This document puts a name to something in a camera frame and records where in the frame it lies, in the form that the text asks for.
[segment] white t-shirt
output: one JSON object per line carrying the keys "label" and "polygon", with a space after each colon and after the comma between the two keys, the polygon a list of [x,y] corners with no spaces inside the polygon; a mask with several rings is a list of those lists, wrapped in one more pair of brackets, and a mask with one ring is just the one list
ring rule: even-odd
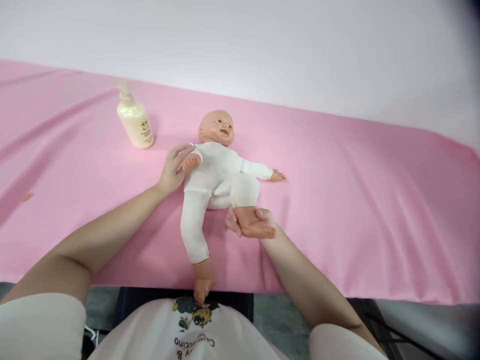
{"label": "white t-shirt", "polygon": [[[60,293],[31,295],[0,306],[3,360],[80,359],[85,307]],[[309,339],[311,359],[385,358],[351,331],[324,324]],[[100,343],[91,360],[286,359],[236,310],[191,297],[151,301]]]}

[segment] pink sheet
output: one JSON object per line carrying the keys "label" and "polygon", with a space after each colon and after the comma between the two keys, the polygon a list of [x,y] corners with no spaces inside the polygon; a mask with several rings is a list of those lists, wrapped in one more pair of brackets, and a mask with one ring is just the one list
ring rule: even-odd
{"label": "pink sheet", "polygon": [[[479,302],[480,163],[471,148],[418,129],[131,81],[156,138],[139,150],[117,118],[116,84],[0,62],[0,281],[17,282],[76,228],[153,185],[167,150],[198,142],[202,116],[225,109],[232,148],[288,177],[262,182],[259,204],[345,296]],[[182,196],[168,198],[94,283],[191,288]],[[258,241],[223,234],[224,216],[208,211],[203,227],[215,290],[282,292]]]}

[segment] doll head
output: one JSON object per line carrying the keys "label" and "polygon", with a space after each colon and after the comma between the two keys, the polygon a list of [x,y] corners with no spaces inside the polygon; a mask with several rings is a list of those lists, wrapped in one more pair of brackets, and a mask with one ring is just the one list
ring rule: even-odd
{"label": "doll head", "polygon": [[217,142],[227,147],[234,142],[234,121],[226,111],[211,111],[202,119],[198,135],[202,144]]}

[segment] white sleeve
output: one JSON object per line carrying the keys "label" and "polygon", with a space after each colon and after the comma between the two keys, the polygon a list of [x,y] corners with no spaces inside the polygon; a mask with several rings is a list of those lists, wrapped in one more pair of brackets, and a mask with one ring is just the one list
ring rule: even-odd
{"label": "white sleeve", "polygon": [[240,171],[242,173],[252,174],[260,180],[270,180],[270,177],[274,173],[273,169],[258,162],[245,160],[244,158],[241,159]]}
{"label": "white sleeve", "polygon": [[310,359],[385,360],[371,344],[346,328],[322,324],[316,326],[308,340]]}
{"label": "white sleeve", "polygon": [[87,313],[73,296],[42,293],[0,305],[2,360],[81,359]]}
{"label": "white sleeve", "polygon": [[204,161],[204,157],[202,156],[202,153],[199,151],[198,145],[195,145],[195,150],[193,150],[190,154],[197,154],[200,157],[200,164]]}

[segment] bottle label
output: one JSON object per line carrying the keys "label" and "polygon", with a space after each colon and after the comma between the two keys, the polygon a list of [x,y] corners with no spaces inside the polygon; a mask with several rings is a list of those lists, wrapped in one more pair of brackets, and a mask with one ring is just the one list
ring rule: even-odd
{"label": "bottle label", "polygon": [[150,121],[148,118],[145,118],[144,121],[140,123],[141,129],[143,132],[140,134],[145,138],[143,140],[144,143],[151,143],[154,140],[154,137],[152,136],[152,130],[150,130]]}

